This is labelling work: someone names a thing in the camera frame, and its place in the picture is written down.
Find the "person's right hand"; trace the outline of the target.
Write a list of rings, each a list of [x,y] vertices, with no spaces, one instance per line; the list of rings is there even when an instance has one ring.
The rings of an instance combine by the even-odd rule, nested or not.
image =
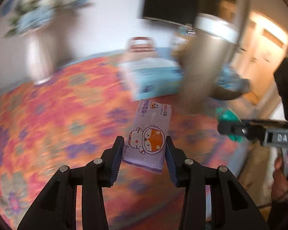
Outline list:
[[[282,158],[277,157],[274,163],[273,184],[271,185],[271,199],[275,202],[288,200],[288,180],[282,171]]]

